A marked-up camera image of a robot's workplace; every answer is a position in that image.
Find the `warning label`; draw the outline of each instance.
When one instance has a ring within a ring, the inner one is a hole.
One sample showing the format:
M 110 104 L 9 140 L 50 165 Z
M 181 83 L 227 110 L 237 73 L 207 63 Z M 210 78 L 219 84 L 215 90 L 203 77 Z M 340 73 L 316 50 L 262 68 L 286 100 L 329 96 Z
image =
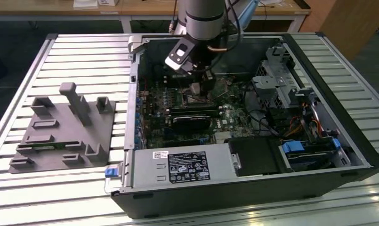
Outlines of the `warning label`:
M 170 182 L 210 180 L 206 152 L 169 155 Z

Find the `white label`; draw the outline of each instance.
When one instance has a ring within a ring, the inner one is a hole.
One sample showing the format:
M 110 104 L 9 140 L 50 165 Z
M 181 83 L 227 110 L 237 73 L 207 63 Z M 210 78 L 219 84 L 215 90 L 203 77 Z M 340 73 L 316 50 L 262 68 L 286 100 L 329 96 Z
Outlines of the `white label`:
M 101 12 L 101 14 L 118 14 L 118 12 Z
M 167 159 L 169 152 L 153 152 L 154 159 Z

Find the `black floor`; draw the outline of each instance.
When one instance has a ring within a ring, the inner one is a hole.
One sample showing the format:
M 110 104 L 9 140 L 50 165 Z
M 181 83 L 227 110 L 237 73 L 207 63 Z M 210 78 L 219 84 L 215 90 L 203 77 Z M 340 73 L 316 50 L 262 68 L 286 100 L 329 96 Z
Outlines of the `black floor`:
M 133 23 L 134 32 L 167 32 L 167 27 L 167 21 Z M 27 22 L 0 22 L 0 58 L 10 70 L 9 75 L 0 79 L 0 118 L 47 34 L 121 32 L 122 26 L 118 21 L 39 22 L 37 30 L 31 29 Z M 353 64 L 379 92 L 379 36 L 377 34 Z

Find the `wooden table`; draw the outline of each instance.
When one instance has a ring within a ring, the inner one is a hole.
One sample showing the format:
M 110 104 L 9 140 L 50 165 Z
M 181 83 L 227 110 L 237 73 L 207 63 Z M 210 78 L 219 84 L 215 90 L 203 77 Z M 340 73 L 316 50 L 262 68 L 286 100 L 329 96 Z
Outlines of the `wooden table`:
M 74 0 L 0 0 L 0 21 L 119 20 L 123 31 L 133 33 L 131 20 L 171 20 L 174 2 L 175 0 L 119 0 L 117 6 L 74 10 Z M 297 32 L 312 10 L 302 9 L 294 0 L 269 6 L 274 8 L 257 9 L 253 20 L 292 20 L 289 32 Z

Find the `blue latch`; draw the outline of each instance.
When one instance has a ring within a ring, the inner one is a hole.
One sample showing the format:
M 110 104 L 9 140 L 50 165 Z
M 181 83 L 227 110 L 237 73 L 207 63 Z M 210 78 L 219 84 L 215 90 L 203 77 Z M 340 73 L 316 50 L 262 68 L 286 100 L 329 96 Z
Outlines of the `blue latch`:
M 341 142 L 337 138 L 334 138 L 334 145 L 336 145 L 337 149 L 340 149 L 342 147 Z
M 119 176 L 119 169 L 118 168 L 106 169 L 106 178 L 117 178 L 118 176 Z
M 301 141 L 289 141 L 282 145 L 285 153 L 302 152 L 305 151 L 304 144 Z

